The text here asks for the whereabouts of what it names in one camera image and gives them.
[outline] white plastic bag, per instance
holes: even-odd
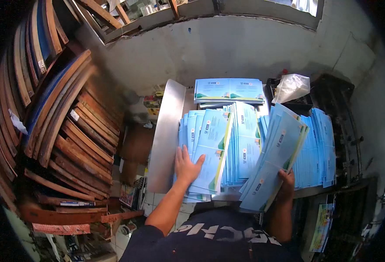
[[[310,78],[298,74],[284,75],[277,86],[272,103],[284,103],[310,92]]]

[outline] wooden frame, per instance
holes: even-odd
[[[101,104],[98,103],[89,92],[82,90],[82,92],[78,95],[78,101],[81,102],[104,125],[111,126],[114,130],[119,132],[119,125],[117,124],[119,121],[112,117],[111,114],[107,113]]]
[[[46,196],[42,195],[40,193],[36,193],[35,196],[37,197],[38,203],[40,204],[45,204],[45,205],[56,205],[56,206],[61,206],[61,202],[75,202],[79,200],[75,199],[68,199],[68,198],[59,198],[59,197],[53,197],[53,196]],[[96,200],[96,201],[90,201],[91,206],[102,206],[102,205],[107,205],[108,201],[107,200]]]
[[[66,133],[66,135],[68,136],[68,138],[70,138],[71,140],[73,140],[76,144],[78,144],[78,146],[83,150],[85,151],[87,154],[90,155],[90,157],[92,157],[93,159],[95,159],[95,161],[97,161],[98,163],[100,163],[102,166],[104,166],[105,168],[107,168],[108,170],[111,170],[112,169],[112,162],[108,162],[106,161],[104,158],[102,158],[100,155],[98,155],[89,145],[87,145],[82,139],[80,139],[80,136],[76,135],[74,132],[72,132],[70,130],[69,127],[67,127],[67,124],[64,124],[61,128],[61,130]],[[94,145],[93,142],[90,140],[88,141],[88,143],[91,142],[91,146],[92,147],[96,147],[97,149],[99,149],[97,147],[97,145]]]
[[[76,71],[72,75],[68,75],[67,72],[66,72],[64,74],[64,76],[59,80],[58,84],[55,87],[53,87],[54,90],[51,92],[50,96],[53,96],[54,100],[50,100],[50,96],[49,96],[48,99],[47,99],[47,102],[46,102],[46,103],[48,103],[47,107],[51,103],[53,103],[53,104],[52,104],[52,106],[49,106],[48,114],[44,118],[44,120],[41,122],[41,124],[42,124],[41,130],[39,131],[40,125],[38,125],[38,128],[35,129],[35,131],[38,132],[38,133],[35,133],[36,141],[35,141],[35,146],[33,148],[32,158],[37,159],[37,157],[38,157],[38,152],[39,152],[39,149],[41,147],[41,142],[42,142],[42,139],[44,138],[45,131],[46,131],[47,127],[48,127],[48,123],[50,122],[51,118],[53,117],[53,115],[55,113],[55,110],[57,109],[58,105],[61,102],[61,99],[68,93],[69,87],[73,85],[74,81],[77,79],[77,77],[79,77],[80,73],[88,66],[90,61],[91,61],[91,58],[90,58],[90,56],[88,56],[88,57],[85,58],[85,60],[82,61],[82,64],[80,66],[78,66],[79,63],[76,64],[75,66],[78,66]]]
[[[63,99],[60,101],[60,104],[57,107],[53,118],[48,124],[47,132],[46,132],[47,136],[44,136],[41,144],[41,149],[38,154],[38,160],[41,166],[47,167],[48,161],[50,159],[51,151],[53,150],[53,145],[55,143],[57,134],[60,129],[60,125],[63,123],[63,120],[66,117],[66,114],[70,109],[70,106],[72,105],[74,99],[80,92],[80,89],[83,87],[86,80],[92,74],[92,71],[93,71],[93,67],[89,67],[86,70],[86,72],[81,77],[79,77],[79,79],[76,81],[75,85],[70,90],[68,96],[63,97]]]
[[[43,0],[42,1],[42,20],[43,20],[45,35],[47,37],[50,54],[53,57],[55,57],[59,53],[61,53],[63,50],[60,44],[59,36],[57,34],[53,11],[54,11],[53,1]]]
[[[109,28],[118,29],[122,24],[118,22],[110,13],[98,5],[94,0],[75,0],[83,8],[97,15]]]
[[[111,165],[114,163],[114,158],[105,153],[99,146],[97,146],[89,137],[85,135],[68,117],[62,126],[63,131],[67,134],[66,130],[76,135],[77,138],[82,140],[92,151],[94,151],[97,155],[101,156],[101,158],[105,159],[106,162]]]
[[[30,223],[47,225],[79,225],[101,222],[106,212],[88,214],[59,214],[56,211],[43,210],[38,205],[25,203],[18,207],[21,219]]]
[[[65,89],[66,92],[67,88],[69,88],[70,85],[73,84],[74,80],[79,76],[80,72],[84,68],[81,67],[81,65],[88,59],[89,56],[90,50],[86,50],[83,54],[79,56],[76,61],[74,61],[74,63],[69,67],[69,69],[65,71],[62,77],[57,79],[60,75],[59,73],[56,78],[54,78],[50,82],[51,86],[47,87],[46,90],[44,90],[43,95],[47,95],[48,97],[45,98],[44,102],[41,100],[38,101],[38,105],[33,109],[33,111],[39,113],[35,115],[32,120],[29,120],[32,124],[29,124],[28,140],[24,150],[25,154],[28,157],[33,157],[33,153],[34,155],[38,155],[38,149],[41,146],[41,141],[43,140],[45,132],[45,130],[43,130],[44,132],[42,132],[43,125],[48,126],[50,119],[52,118],[53,114],[55,113],[55,110],[58,107],[59,102],[61,101],[61,99],[58,99],[58,97],[64,96],[64,93],[61,94],[61,91]]]
[[[26,90],[28,91],[28,96],[32,97],[34,95],[34,90],[32,88],[32,82],[29,76],[28,66],[26,63],[27,57],[25,52],[25,32],[26,32],[25,20],[22,20],[20,31],[21,31],[21,36],[19,40],[19,56],[21,58],[22,75],[23,75],[23,80],[25,81]]]
[[[28,170],[26,168],[25,168],[24,175],[26,177],[32,179],[33,181],[42,184],[43,186],[47,186],[47,187],[49,187],[49,188],[51,188],[51,189],[53,189],[55,191],[61,192],[63,194],[66,194],[66,195],[69,195],[69,196],[73,196],[73,197],[77,197],[77,198],[84,199],[84,200],[89,200],[89,201],[94,201],[95,200],[95,198],[93,196],[82,194],[82,193],[70,190],[68,188],[65,188],[63,186],[59,186],[59,185],[57,185],[57,184],[55,184],[55,183],[53,183],[51,181],[48,181],[47,179],[44,179],[44,178],[40,177],[39,175],[33,173],[32,171],[30,171],[30,170]]]
[[[64,170],[63,168],[61,168],[61,166],[57,165],[53,160],[50,160],[50,162],[48,163],[48,165],[53,168],[55,171],[57,171],[58,173],[60,173],[61,175],[63,175],[65,178],[67,178],[68,180],[72,181],[73,183],[76,183],[77,185],[79,186],[82,186],[84,187],[85,189],[95,193],[95,195],[100,195],[102,196],[101,197],[96,197],[98,199],[103,199],[103,197],[106,197],[106,198],[109,198],[109,195],[94,188],[93,186],[90,186],[88,184],[86,184],[84,181],[80,180],[79,178],[71,175],[69,172],[67,172],[66,170]]]
[[[89,195],[89,196],[92,196],[92,197],[94,197],[94,198],[96,198],[96,199],[99,199],[99,200],[104,199],[103,196],[101,196],[101,195],[99,195],[99,194],[96,194],[95,192],[92,192],[92,191],[90,191],[90,190],[87,190],[87,189],[84,188],[83,186],[79,186],[79,185],[76,184],[75,182],[73,182],[73,181],[71,181],[71,180],[69,180],[69,179],[67,179],[67,178],[65,178],[65,177],[63,177],[63,176],[61,176],[60,174],[58,174],[58,173],[56,173],[56,172],[54,172],[54,171],[51,171],[50,174],[53,175],[53,176],[55,176],[55,177],[56,177],[57,179],[59,179],[61,182],[66,183],[67,185],[73,187],[74,189],[76,189],[76,190],[78,190],[78,191],[80,191],[80,192],[83,192],[83,193],[85,193],[85,194],[87,194],[87,195]]]
[[[89,173],[96,176],[97,178],[103,181],[112,180],[110,174],[100,169],[95,164],[90,163],[88,159],[85,158],[85,156],[80,155],[77,151],[71,148],[67,141],[64,140],[63,137],[61,137],[61,135],[57,135],[54,146],[60,151],[62,151],[68,158],[70,158],[70,160],[74,161],[77,165],[83,167],[85,170],[87,170]]]
[[[107,154],[114,155],[116,153],[116,148],[113,147],[110,143],[108,143],[105,139],[103,139],[95,130],[93,130],[81,117],[79,117],[76,121],[74,119],[74,123],[82,130],[88,137],[92,139],[92,141],[96,142],[103,149],[106,149]]]
[[[108,208],[106,207],[94,207],[94,208],[56,207],[56,212],[60,214],[98,213],[98,212],[108,212]]]
[[[21,95],[23,105],[27,107],[31,102],[28,94],[28,88],[26,87],[25,79],[22,73],[21,65],[21,24],[17,26],[15,33],[15,40],[13,44],[13,57],[15,62],[15,75],[17,79],[17,86],[19,88],[19,94]]]
[[[68,173],[82,180],[86,184],[89,184],[90,186],[95,187],[102,192],[105,192],[107,195],[111,192],[110,186],[111,186],[112,180],[104,182],[90,175],[89,173],[83,170],[80,170],[76,165],[73,164],[72,161],[68,160],[61,153],[59,153],[58,150],[54,150],[53,154],[55,156],[55,159],[53,160],[53,162],[59,167],[61,167],[63,170],[67,171]]]

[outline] stack of printed sheets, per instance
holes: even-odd
[[[195,80],[194,103],[200,103],[201,108],[222,106],[234,101],[264,103],[262,82],[248,78]]]

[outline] sticker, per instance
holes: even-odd
[[[79,120],[79,115],[72,109],[70,112],[72,118],[77,122]]]

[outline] paper stack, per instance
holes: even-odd
[[[246,184],[240,189],[242,211],[265,212],[280,187],[278,171],[287,173],[293,166],[309,132],[309,127],[300,116],[284,107],[275,104],[271,107],[269,125],[265,135],[264,146]]]
[[[234,101],[264,103],[262,82],[248,78],[195,80],[194,103],[202,103],[201,108],[222,106]]]

